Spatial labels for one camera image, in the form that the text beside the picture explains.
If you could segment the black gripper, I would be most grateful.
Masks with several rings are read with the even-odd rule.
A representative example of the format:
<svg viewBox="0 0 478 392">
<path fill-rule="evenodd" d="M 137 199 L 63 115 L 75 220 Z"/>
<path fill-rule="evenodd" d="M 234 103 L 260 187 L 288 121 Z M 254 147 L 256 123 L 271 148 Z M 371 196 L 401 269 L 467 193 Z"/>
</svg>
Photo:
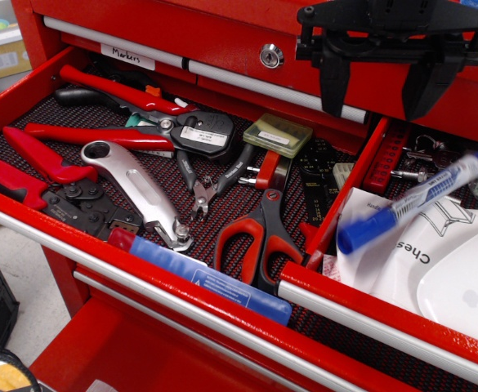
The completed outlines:
<svg viewBox="0 0 478 392">
<path fill-rule="evenodd" d="M 405 63 L 404 117 L 427 115 L 462 67 L 478 65 L 478 8 L 455 1 L 327 1 L 301 8 L 296 57 L 320 63 L 322 109 L 342 108 L 351 63 Z"/>
</svg>

